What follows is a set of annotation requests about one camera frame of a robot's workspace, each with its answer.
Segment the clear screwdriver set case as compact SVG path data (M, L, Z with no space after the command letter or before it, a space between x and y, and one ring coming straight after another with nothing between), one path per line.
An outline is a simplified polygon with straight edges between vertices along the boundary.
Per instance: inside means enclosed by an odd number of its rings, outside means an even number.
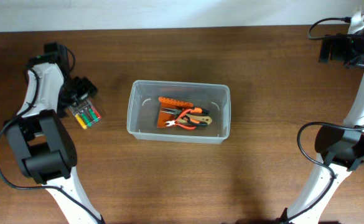
M101 115L89 99L70 106L69 110L83 129L88 129L101 120Z

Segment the orange socket rail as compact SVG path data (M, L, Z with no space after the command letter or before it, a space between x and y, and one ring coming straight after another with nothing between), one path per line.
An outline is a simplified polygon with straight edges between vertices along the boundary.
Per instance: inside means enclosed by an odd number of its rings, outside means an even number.
M175 100L175 99L166 98L166 97L163 97L163 96L158 97L158 100L161 103L161 105L163 105L163 106L173 106L173 107L176 107L176 108L192 108L192 107L194 107L194 104L191 103L191 102Z

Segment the red black small pliers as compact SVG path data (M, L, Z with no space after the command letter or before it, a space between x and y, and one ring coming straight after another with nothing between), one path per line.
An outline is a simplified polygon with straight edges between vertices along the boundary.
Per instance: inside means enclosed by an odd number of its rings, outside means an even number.
M184 110L178 110L174 108L161 108L161 111L163 113L170 113L175 115L175 118L173 120L165 122L167 128L171 126L178 126L189 131L197 128L198 122L192 122L187 116L192 111L192 109L190 108Z

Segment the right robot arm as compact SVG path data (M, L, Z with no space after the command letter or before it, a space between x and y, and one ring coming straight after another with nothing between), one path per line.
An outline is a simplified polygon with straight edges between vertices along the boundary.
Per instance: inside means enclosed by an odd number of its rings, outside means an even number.
M347 33L324 35L319 61L343 62L345 68L364 69L364 12L357 9L351 17L341 17L349 24ZM318 122L315 139L316 157L304 150L303 156L314 163L304 188L294 203L285 208L277 223L319 223L322 212L340 184L364 165L364 74L353 105L341 125Z

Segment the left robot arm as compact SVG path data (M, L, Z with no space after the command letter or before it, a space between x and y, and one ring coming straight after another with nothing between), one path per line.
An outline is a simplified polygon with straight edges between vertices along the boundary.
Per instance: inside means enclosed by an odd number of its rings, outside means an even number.
M24 73L28 87L20 110L4 123L5 136L23 176L54 198L69 223L104 223L77 174L77 150L61 122L69 108L91 126L100 120L90 98L98 90L89 79L71 77L75 55L57 42L29 59Z

